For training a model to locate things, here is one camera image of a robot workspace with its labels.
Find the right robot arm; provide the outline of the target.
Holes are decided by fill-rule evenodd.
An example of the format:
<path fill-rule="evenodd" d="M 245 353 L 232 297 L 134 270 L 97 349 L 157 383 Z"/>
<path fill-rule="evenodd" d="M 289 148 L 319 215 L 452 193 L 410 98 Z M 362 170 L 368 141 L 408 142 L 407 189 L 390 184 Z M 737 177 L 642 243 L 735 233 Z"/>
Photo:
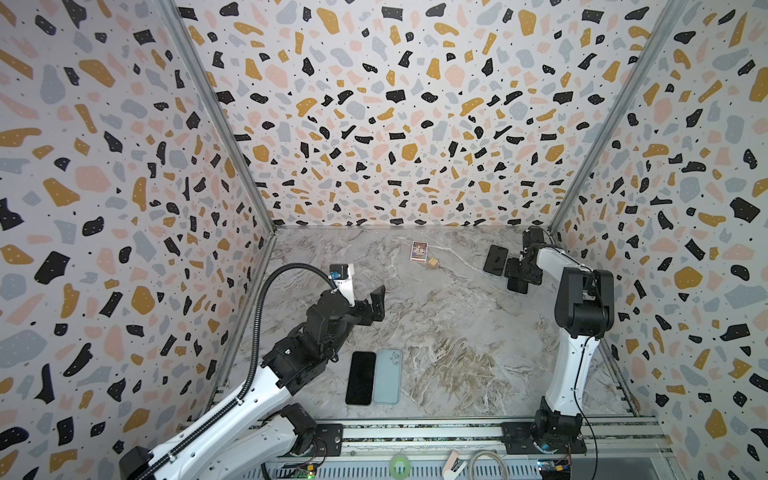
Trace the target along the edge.
<path fill-rule="evenodd" d="M 506 260 L 509 290 L 526 294 L 546 274 L 558 281 L 553 313 L 559 328 L 555 371 L 531 425 L 543 453 L 572 452 L 587 421 L 582 403 L 591 360 L 615 321 L 614 276 L 589 267 L 550 243 L 540 227 L 523 234 L 520 254 Z"/>

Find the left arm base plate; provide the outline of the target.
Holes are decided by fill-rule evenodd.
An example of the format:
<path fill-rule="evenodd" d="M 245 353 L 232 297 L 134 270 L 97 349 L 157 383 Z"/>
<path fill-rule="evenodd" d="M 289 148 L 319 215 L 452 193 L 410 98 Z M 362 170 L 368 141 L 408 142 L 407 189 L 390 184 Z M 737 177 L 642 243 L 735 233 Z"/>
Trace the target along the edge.
<path fill-rule="evenodd" d="M 291 453 L 314 454 L 319 457 L 339 457 L 342 451 L 344 425 L 342 423 L 320 423 L 305 429 L 297 435 Z"/>

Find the mint phone case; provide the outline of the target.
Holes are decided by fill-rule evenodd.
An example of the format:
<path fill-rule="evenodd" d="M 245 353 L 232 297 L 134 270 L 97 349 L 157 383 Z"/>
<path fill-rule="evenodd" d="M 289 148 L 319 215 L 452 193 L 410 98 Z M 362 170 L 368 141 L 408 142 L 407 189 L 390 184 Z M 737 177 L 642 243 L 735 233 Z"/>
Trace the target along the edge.
<path fill-rule="evenodd" d="M 403 354 L 400 350 L 380 350 L 376 356 L 373 401 L 394 405 L 399 402 Z"/>

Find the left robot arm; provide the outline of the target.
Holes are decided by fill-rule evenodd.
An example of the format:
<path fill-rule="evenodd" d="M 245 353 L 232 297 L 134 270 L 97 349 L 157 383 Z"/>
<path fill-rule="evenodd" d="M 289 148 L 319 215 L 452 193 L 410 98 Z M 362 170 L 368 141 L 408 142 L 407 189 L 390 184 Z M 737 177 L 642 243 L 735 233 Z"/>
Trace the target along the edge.
<path fill-rule="evenodd" d="M 135 447 L 119 462 L 123 479 L 233 479 L 314 442 L 317 424 L 293 397 L 338 358 L 356 326 L 385 317 L 383 286 L 367 300 L 324 291 L 306 319 L 275 343 L 238 390 L 170 440 Z"/>

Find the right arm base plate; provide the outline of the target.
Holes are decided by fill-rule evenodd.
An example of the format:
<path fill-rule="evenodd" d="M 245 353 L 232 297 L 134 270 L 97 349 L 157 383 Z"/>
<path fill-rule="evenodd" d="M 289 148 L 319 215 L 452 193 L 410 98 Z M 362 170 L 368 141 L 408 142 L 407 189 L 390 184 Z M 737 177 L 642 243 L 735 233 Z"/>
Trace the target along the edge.
<path fill-rule="evenodd" d="M 584 454 L 587 447 L 580 427 L 580 420 L 573 419 L 547 426 L 533 421 L 503 422 L 501 442 L 509 455 Z"/>

